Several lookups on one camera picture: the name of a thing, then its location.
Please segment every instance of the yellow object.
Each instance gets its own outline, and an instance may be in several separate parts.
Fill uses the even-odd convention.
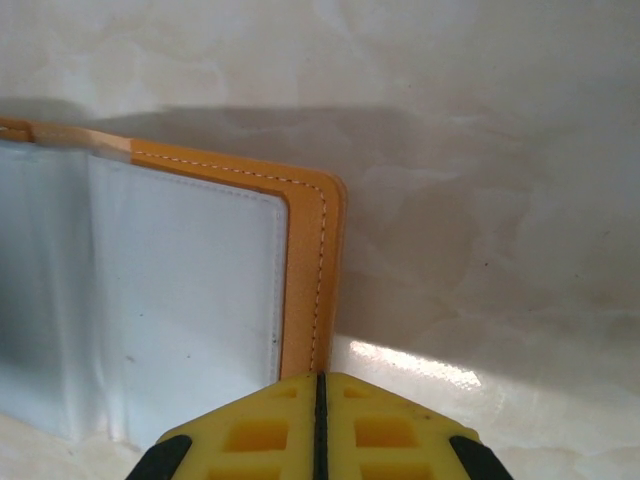
[[[175,428],[127,480],[512,480],[478,434],[344,374],[284,380]]]
[[[170,430],[193,441],[171,480],[310,480],[315,397],[299,375]]]
[[[474,430],[344,374],[328,375],[327,402],[329,478],[469,480],[449,439]]]

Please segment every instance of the black stripe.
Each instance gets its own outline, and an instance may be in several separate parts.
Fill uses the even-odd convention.
[[[316,383],[316,421],[313,435],[313,480],[329,480],[327,460],[327,379],[318,374]]]
[[[513,480],[490,448],[466,437],[449,439],[471,480]]]
[[[191,438],[176,435],[154,445],[133,468],[126,480],[170,480],[191,448]]]

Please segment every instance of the wallet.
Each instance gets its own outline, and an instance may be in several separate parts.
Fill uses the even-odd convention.
[[[328,173],[0,119],[0,411],[146,448],[324,370],[345,205]]]

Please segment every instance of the white insert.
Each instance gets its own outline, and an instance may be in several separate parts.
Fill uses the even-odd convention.
[[[146,448],[277,380],[274,196],[0,144],[0,411]]]

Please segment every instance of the white marble surface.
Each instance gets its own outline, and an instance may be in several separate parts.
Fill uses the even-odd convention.
[[[640,472],[636,0],[5,0],[0,112],[326,168],[336,369],[518,480]]]
[[[124,480],[140,455],[105,434],[69,442],[0,415],[2,480]]]

